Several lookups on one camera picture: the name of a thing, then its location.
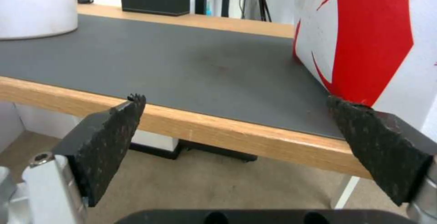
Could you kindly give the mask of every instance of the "red graphic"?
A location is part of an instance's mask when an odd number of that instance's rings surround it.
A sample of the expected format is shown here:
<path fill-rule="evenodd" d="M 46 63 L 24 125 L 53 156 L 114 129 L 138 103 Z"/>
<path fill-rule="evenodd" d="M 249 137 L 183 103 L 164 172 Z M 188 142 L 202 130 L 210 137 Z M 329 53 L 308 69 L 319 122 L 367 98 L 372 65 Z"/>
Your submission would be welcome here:
<path fill-rule="evenodd" d="M 413 45 L 408 1 L 337 0 L 332 83 L 312 56 L 318 75 L 332 94 L 368 106 L 376 102 Z"/>
<path fill-rule="evenodd" d="M 297 62 L 301 62 L 298 55 L 296 54 L 296 42 L 298 39 L 299 30 L 300 30 L 300 20 L 298 22 L 298 25 L 296 26 L 295 41 L 293 42 L 293 59 Z"/>

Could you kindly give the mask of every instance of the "table top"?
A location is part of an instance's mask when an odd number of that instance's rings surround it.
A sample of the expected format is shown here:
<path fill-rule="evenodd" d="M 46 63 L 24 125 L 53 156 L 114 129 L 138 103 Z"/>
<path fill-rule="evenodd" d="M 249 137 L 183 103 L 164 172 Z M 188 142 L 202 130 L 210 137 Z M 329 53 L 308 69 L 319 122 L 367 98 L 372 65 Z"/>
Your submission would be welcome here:
<path fill-rule="evenodd" d="M 84 116 L 120 102 L 125 92 L 144 93 L 154 105 L 145 109 L 142 130 L 368 176 L 335 139 L 341 135 L 326 113 L 323 88 L 291 61 L 292 34 L 267 34 L 269 26 L 292 32 L 291 26 L 246 21 L 243 28 L 236 19 L 81 7 L 104 17 L 81 15 L 79 30 L 63 36 L 0 44 L 13 60 L 0 70 L 9 77 L 0 79 L 0 98 Z M 141 22 L 105 18 L 111 11 Z"/>

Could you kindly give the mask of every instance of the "white container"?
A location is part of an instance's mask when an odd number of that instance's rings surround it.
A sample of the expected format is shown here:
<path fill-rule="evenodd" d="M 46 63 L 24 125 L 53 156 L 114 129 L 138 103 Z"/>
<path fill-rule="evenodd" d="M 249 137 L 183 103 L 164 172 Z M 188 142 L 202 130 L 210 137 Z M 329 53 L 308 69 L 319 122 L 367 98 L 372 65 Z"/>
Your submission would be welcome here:
<path fill-rule="evenodd" d="M 54 36 L 77 29 L 77 0 L 0 0 L 0 40 Z"/>

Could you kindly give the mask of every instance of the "black cable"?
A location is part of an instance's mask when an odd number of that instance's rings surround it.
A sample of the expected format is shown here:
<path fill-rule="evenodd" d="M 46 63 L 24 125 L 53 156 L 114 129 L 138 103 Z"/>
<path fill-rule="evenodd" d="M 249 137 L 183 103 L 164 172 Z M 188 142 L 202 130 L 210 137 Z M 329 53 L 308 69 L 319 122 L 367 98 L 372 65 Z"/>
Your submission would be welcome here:
<path fill-rule="evenodd" d="M 272 18 L 270 17 L 269 7 L 267 6 L 267 0 L 263 0 L 264 8 L 266 9 L 267 16 L 269 17 L 269 21 L 272 22 Z"/>
<path fill-rule="evenodd" d="M 241 11 L 241 18 L 243 19 L 244 18 L 244 11 L 243 11 L 243 8 L 241 7 L 241 0 L 238 0 L 238 5 L 239 5 L 240 11 Z"/>
<path fill-rule="evenodd" d="M 258 0 L 259 3 L 259 14 L 261 15 L 261 21 L 266 22 L 266 13 L 264 11 L 264 3 L 263 0 Z"/>

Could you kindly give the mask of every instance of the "table leg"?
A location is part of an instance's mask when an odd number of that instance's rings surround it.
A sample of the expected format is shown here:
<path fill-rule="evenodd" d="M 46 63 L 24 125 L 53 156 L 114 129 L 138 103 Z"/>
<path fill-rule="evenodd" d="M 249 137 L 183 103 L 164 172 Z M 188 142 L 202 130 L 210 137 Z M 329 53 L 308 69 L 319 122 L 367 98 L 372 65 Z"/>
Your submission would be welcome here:
<path fill-rule="evenodd" d="M 332 209 L 343 209 L 359 180 L 360 178 L 357 176 L 346 175 L 343 177 L 340 186 L 337 188 L 337 191 L 331 199 Z"/>

